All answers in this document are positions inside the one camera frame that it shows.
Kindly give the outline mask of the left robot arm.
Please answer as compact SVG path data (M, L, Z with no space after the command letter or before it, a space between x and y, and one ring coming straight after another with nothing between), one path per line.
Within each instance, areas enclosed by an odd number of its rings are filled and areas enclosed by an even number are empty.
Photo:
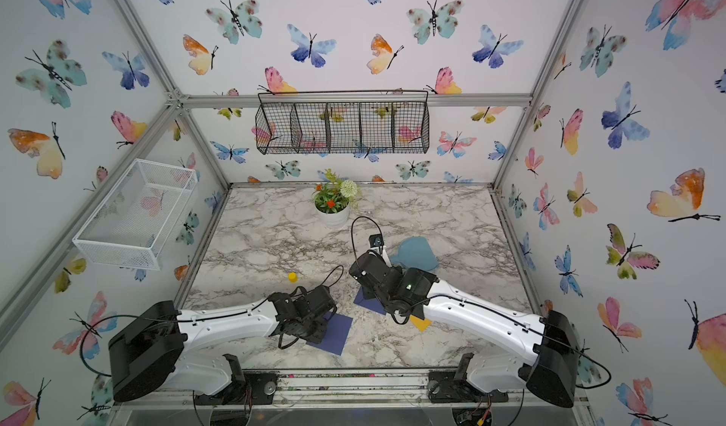
M160 301L142 314L128 314L128 325L109 343L110 369L90 365L92 373L113 380L116 403L136 401L152 392L188 390L196 405L270 403L274 375L247 374L239 359L206 350L247 338L275 337L279 350L304 342L323 344L338 312L330 280L311 289L298 286L249 304L216 310L176 308Z

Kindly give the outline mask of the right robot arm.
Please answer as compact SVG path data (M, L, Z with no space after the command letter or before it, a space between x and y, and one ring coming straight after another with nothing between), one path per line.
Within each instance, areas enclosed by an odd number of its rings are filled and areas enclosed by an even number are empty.
M570 320L557 311L527 314L475 297L436 275L440 263L427 239L402 242L395 254L383 232L355 251L350 276L367 301L400 325L412 319L442 323L498 346L493 357L471 353L459 362L463 384L482 394L522 390L546 403L571 408L577 390L608 386L612 372L586 353Z

